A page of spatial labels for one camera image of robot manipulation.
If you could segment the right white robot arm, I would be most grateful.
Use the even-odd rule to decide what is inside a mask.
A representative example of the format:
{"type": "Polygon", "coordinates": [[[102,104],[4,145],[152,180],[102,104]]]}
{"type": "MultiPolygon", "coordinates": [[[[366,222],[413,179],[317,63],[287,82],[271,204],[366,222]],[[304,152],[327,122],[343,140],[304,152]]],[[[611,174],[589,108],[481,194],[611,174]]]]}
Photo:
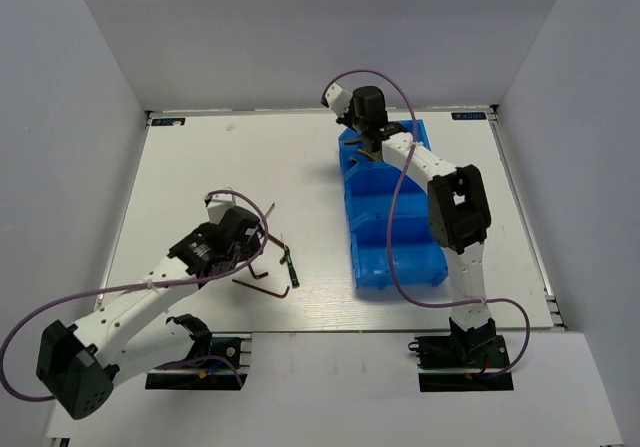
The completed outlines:
{"type": "Polygon", "coordinates": [[[450,349],[459,363],[477,364],[496,337],[482,265],[491,214],[479,169],[444,160],[390,121],[379,88],[360,87],[341,96],[342,106],[337,99],[330,102],[338,120],[357,132],[373,155],[426,193],[429,231],[443,249],[452,288],[450,349]]]}

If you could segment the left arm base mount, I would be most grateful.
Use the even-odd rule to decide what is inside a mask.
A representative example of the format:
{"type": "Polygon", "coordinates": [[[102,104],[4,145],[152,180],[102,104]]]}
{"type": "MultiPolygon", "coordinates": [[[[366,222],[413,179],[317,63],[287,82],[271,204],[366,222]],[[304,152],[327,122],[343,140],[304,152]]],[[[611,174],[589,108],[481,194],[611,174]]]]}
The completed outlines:
{"type": "Polygon", "coordinates": [[[251,336],[211,331],[191,314],[170,317],[170,326],[181,326],[191,340],[183,359],[169,362],[149,372],[146,390],[158,391],[241,391],[250,368],[251,336]]]}

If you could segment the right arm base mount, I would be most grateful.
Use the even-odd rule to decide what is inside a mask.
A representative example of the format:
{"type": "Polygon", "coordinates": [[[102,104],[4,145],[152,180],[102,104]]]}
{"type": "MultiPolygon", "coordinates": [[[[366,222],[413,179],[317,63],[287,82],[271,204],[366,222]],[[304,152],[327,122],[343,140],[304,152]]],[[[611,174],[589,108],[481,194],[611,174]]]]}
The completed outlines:
{"type": "Polygon", "coordinates": [[[448,336],[415,337],[408,350],[417,358],[419,389],[422,393],[506,392],[514,390],[510,372],[498,372],[510,365],[502,335],[462,360],[452,350],[448,336]]]}

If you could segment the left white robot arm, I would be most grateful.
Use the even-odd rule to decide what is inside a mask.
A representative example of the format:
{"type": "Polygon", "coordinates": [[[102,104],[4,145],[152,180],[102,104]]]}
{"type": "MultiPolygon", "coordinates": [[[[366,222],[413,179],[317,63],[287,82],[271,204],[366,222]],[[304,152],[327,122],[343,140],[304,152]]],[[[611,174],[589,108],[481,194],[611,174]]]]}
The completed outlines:
{"type": "Polygon", "coordinates": [[[199,366],[211,354],[212,332],[191,314],[170,308],[253,257],[264,229],[253,212],[224,201],[172,246],[145,287],[123,292],[69,326],[55,321],[41,336],[38,379],[74,420],[101,407],[114,388],[157,367],[199,366]]]}

